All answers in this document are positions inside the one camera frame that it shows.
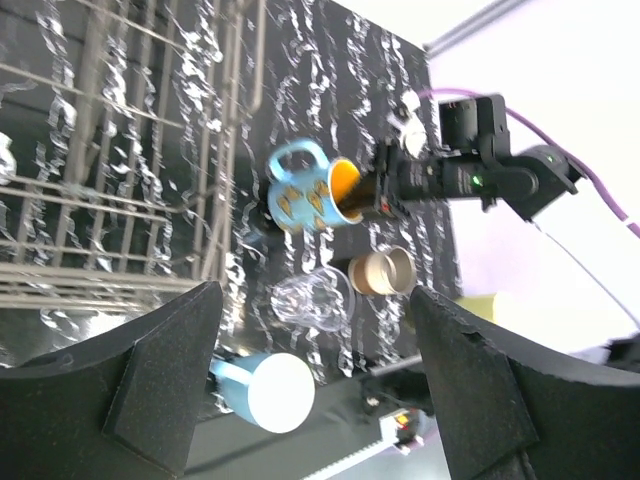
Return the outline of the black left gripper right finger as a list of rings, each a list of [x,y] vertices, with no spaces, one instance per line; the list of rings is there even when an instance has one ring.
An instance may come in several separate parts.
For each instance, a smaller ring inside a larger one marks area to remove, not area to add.
[[[410,312],[452,478],[638,478],[637,373],[556,352],[424,288]]]

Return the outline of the blue butterfly mug orange inside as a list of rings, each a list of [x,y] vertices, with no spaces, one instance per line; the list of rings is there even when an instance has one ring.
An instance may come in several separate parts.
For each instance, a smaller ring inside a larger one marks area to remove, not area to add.
[[[308,153],[314,162],[288,170],[280,160],[290,154]],[[272,183],[267,193],[269,215],[286,232],[316,232],[328,228],[356,225],[359,213],[345,213],[339,202],[361,179],[357,166],[344,157],[330,159],[321,146],[308,138],[296,139],[277,148],[269,157]]]

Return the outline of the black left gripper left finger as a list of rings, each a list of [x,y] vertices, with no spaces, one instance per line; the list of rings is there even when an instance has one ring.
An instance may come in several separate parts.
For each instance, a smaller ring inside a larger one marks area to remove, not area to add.
[[[181,476],[221,315],[221,287],[206,282],[104,334],[2,369],[2,478]]]

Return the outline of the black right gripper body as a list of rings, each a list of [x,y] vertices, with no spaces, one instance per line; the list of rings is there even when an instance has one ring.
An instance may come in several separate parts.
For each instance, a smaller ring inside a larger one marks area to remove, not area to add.
[[[374,156],[374,210],[390,217],[409,215],[408,204],[480,196],[480,156],[409,159],[397,142],[380,142]]]

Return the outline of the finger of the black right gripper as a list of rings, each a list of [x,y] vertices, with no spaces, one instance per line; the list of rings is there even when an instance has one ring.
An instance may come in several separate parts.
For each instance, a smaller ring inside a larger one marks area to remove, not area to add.
[[[342,213],[381,213],[384,176],[369,172],[352,187],[337,206]]]

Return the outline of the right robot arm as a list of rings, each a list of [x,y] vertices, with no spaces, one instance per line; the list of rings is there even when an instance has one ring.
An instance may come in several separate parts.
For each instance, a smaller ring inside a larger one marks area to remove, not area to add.
[[[538,145],[514,155],[502,96],[439,104],[442,148],[422,151],[415,97],[388,121],[395,129],[376,145],[371,166],[338,206],[345,213],[402,218],[413,203],[478,199],[484,210],[504,200],[529,222],[559,196],[577,191],[583,173],[561,148]]]

